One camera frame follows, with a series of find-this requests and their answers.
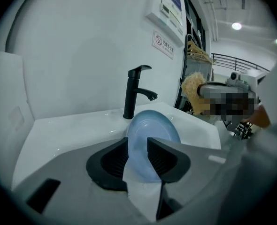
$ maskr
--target ceiling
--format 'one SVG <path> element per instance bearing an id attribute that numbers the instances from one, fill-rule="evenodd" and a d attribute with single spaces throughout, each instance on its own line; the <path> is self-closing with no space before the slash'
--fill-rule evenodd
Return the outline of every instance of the ceiling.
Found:
<path id="1" fill-rule="evenodd" d="M 219 38 L 244 41 L 277 53 L 277 24 L 269 7 L 261 0 L 212 0 L 218 25 Z M 232 29 L 234 22 L 242 29 Z"/>

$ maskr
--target sponge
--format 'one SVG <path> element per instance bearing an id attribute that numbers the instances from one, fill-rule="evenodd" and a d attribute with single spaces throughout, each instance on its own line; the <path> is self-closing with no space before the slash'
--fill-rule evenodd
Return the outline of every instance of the sponge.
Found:
<path id="1" fill-rule="evenodd" d="M 181 85 L 182 90 L 190 101 L 195 115 L 208 113 L 210 109 L 209 99 L 201 98 L 197 89 L 200 85 L 206 84 L 206 80 L 201 73 L 192 73 Z"/>

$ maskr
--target sign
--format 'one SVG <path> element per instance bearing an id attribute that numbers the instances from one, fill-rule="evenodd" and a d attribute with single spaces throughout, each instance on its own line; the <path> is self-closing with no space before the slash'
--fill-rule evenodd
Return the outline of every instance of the sign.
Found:
<path id="1" fill-rule="evenodd" d="M 182 26 L 182 12 L 180 0 L 162 0 L 162 3 L 168 7 L 170 12 L 176 17 L 179 24 Z"/>
<path id="2" fill-rule="evenodd" d="M 154 31 L 152 45 L 173 59 L 174 46 L 159 32 Z"/>

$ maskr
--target no smoking sign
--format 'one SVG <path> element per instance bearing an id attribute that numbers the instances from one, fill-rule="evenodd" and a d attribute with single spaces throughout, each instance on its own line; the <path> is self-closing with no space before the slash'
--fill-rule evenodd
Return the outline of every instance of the no smoking sign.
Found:
<path id="1" fill-rule="evenodd" d="M 152 45 L 173 59 L 174 45 L 157 31 L 153 33 Z"/>

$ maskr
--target black slot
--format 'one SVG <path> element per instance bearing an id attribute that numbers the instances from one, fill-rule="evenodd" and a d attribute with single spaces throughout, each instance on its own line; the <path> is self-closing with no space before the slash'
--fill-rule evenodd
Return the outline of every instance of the black slot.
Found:
<path id="1" fill-rule="evenodd" d="M 47 179 L 28 199 L 27 204 L 36 212 L 42 213 L 47 203 L 57 190 L 60 182 L 55 179 Z"/>
<path id="2" fill-rule="evenodd" d="M 175 199 L 169 198 L 164 185 L 162 185 L 161 195 L 156 213 L 156 220 L 161 220 L 180 210 L 181 208 L 182 205 L 180 203 L 178 203 Z"/>
<path id="3" fill-rule="evenodd" d="M 95 154 L 86 162 L 86 170 L 91 179 L 107 190 L 127 191 L 123 172 L 128 160 L 128 138 L 114 143 Z"/>
<path id="4" fill-rule="evenodd" d="M 163 4 L 162 5 L 162 8 L 167 12 L 167 13 L 169 13 L 169 9 Z"/>
<path id="5" fill-rule="evenodd" d="M 154 138 L 148 138 L 148 159 L 163 182 L 177 182 L 189 170 L 191 161 L 187 155 Z"/>

